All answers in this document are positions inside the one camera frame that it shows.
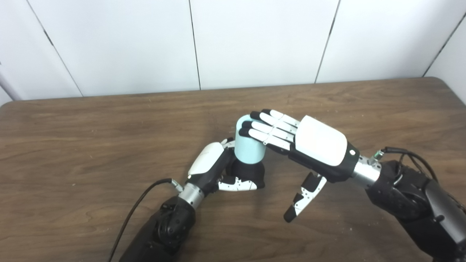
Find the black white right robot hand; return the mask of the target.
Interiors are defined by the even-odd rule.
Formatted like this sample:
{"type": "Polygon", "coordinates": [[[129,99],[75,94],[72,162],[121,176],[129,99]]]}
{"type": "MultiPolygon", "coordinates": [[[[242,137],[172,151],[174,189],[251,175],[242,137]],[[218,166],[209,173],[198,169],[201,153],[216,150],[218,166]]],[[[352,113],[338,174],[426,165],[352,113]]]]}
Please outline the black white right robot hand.
{"type": "Polygon", "coordinates": [[[340,131],[311,116],[296,120],[271,109],[252,111],[249,116],[250,120],[240,125],[240,136],[254,139],[310,169],[301,192],[284,214],[286,222],[297,218],[328,181],[346,181],[353,174],[360,153],[340,131]]]}

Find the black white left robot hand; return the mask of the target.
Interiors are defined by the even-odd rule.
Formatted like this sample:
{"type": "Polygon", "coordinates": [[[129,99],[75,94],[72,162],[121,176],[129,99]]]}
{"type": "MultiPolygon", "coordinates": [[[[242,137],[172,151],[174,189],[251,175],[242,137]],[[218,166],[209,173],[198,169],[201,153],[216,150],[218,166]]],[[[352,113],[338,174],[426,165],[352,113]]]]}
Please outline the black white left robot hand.
{"type": "Polygon", "coordinates": [[[239,157],[233,138],[206,145],[187,174],[185,189],[206,197],[212,193],[246,192],[265,187],[261,160],[239,157]]]}

